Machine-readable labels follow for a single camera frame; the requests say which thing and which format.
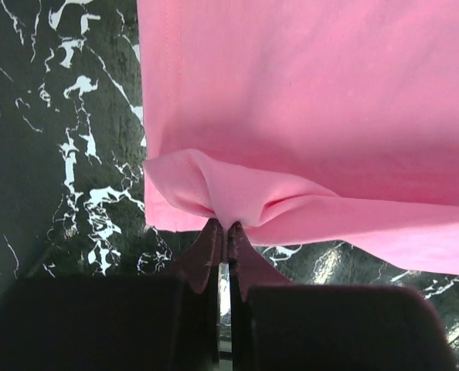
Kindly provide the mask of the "pink t-shirt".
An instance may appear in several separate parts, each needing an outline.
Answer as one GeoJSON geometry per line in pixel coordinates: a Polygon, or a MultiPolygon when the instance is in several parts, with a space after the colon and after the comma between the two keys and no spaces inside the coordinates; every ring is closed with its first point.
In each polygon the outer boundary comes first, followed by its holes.
{"type": "Polygon", "coordinates": [[[459,275],[459,1],[140,1],[149,226],[459,275]]]}

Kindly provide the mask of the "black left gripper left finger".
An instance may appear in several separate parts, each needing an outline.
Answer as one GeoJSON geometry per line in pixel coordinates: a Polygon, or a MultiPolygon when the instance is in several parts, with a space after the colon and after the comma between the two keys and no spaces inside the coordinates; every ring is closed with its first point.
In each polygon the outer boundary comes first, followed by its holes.
{"type": "Polygon", "coordinates": [[[223,230],[209,220],[166,271],[26,278],[0,297],[0,370],[211,370],[223,230]]]}

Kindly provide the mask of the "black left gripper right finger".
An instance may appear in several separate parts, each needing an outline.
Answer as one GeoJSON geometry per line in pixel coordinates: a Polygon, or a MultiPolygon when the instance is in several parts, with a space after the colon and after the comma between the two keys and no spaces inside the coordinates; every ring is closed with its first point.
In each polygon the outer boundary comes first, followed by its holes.
{"type": "Polygon", "coordinates": [[[235,370],[455,370],[434,308],[411,288],[295,284],[228,232],[235,370]]]}

